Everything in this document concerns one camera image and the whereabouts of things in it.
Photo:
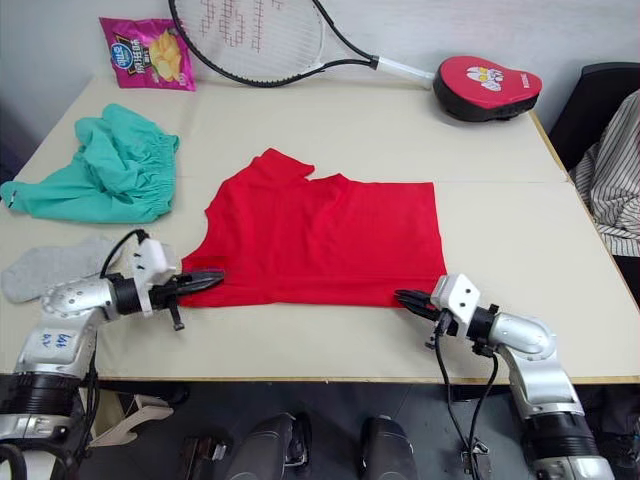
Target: floor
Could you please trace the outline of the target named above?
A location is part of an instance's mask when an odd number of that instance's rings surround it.
[[[312,480],[357,479],[362,422],[388,415],[411,440],[422,480],[468,479],[448,417],[443,389],[437,385],[372,383],[195,383],[175,413],[150,422],[129,445],[97,448],[81,468],[81,479],[175,480],[186,436],[226,432],[239,445],[259,421],[282,411],[310,414],[313,428]],[[458,402],[468,431],[475,401]],[[520,449],[520,431],[509,394],[489,397],[477,436],[491,450],[492,479],[532,479]],[[219,463],[224,477],[231,455]],[[295,478],[287,472],[287,479]]]

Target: cartoon print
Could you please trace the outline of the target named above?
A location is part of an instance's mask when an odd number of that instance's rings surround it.
[[[504,80],[504,75],[495,68],[469,67],[467,68],[467,77],[480,82],[480,85],[492,92],[502,90],[500,82]]]

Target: black chair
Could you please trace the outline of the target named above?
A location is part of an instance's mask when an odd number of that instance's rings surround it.
[[[596,143],[622,101],[640,88],[640,64],[598,63],[582,69],[549,139],[567,170]],[[640,258],[613,257],[640,306]]]

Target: potato chip bag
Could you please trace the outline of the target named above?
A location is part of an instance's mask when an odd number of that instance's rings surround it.
[[[173,20],[100,18],[120,88],[195,90],[189,48]]]

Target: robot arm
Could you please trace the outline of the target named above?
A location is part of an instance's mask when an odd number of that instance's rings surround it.
[[[556,336],[538,319],[478,307],[479,290],[464,275],[440,277],[434,292],[398,290],[412,312],[433,320],[435,335],[473,342],[473,352],[497,352],[509,367],[509,382],[533,468],[540,480],[613,480],[598,453],[578,396],[560,365]]]
[[[148,316],[166,308],[174,329],[180,330],[184,325],[178,297],[223,280],[222,271],[175,275],[170,249],[139,232],[133,278],[113,274],[77,280],[57,285],[42,297],[42,319],[19,354],[8,395],[0,403],[0,445],[48,448],[67,438],[73,400],[90,371],[103,324],[120,315]]]

